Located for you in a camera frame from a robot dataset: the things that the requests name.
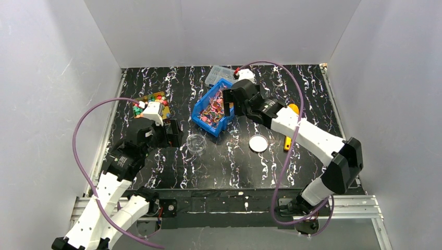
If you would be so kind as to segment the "blue bin of lollipops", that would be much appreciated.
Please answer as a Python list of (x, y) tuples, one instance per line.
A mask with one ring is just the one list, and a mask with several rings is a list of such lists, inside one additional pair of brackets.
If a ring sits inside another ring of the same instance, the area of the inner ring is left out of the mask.
[(233, 105), (229, 106), (230, 115), (226, 116), (223, 102), (223, 90), (231, 87), (231, 82), (221, 78), (193, 108), (191, 120), (214, 137), (225, 131), (234, 118)]

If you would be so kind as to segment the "tin tray of star candies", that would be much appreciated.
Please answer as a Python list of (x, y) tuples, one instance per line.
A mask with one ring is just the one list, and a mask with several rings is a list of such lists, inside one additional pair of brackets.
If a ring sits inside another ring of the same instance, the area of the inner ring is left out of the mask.
[(171, 118), (169, 101), (165, 92), (156, 92), (136, 98), (137, 103), (133, 104), (133, 116), (135, 118), (149, 118), (163, 121)]

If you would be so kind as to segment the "yellow plastic scoop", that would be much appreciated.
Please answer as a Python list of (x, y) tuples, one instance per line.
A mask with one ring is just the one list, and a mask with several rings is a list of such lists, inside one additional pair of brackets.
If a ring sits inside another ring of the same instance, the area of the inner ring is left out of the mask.
[[(299, 108), (296, 104), (293, 104), (293, 103), (289, 104), (288, 107), (291, 108), (297, 115), (299, 115)], [(286, 136), (285, 142), (284, 142), (284, 151), (285, 152), (288, 152), (290, 150), (291, 142), (292, 142), (291, 138)]]

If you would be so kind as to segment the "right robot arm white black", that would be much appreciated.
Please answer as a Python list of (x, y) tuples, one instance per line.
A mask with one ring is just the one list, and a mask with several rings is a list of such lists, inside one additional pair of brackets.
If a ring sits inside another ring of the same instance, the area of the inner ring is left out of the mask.
[(296, 198), (298, 205), (311, 208), (332, 194), (345, 194), (363, 169), (362, 145), (350, 137), (334, 136), (308, 122), (282, 101), (265, 99), (260, 86), (240, 80), (223, 91), (224, 106), (232, 106), (236, 116), (246, 116), (257, 124), (284, 136), (315, 155), (325, 172), (308, 184)]

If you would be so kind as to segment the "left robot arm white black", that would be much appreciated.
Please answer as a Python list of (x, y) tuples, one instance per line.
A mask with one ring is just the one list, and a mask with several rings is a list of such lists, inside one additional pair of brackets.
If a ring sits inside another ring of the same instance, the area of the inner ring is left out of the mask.
[(126, 137), (112, 147), (107, 165), (81, 216), (63, 237), (54, 240), (52, 249), (112, 249), (127, 229), (150, 210), (157, 214), (159, 194), (141, 187), (114, 215), (119, 199), (145, 166), (148, 154), (159, 148), (180, 147), (183, 131), (176, 119), (162, 125), (145, 118), (136, 119)]

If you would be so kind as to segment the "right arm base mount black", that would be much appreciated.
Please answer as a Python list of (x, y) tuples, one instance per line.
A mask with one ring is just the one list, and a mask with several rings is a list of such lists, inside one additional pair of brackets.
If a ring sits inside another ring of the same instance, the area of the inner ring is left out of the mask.
[[(310, 214), (314, 210), (314, 207), (310, 206), (308, 203), (298, 203), (296, 199), (280, 198), (278, 200), (278, 206), (276, 211), (281, 217), (304, 217)], [(320, 224), (318, 222), (318, 211), (309, 217), (307, 217), (302, 222), (296, 223), (294, 225), (295, 230), (302, 235), (312, 235), (317, 233)]]

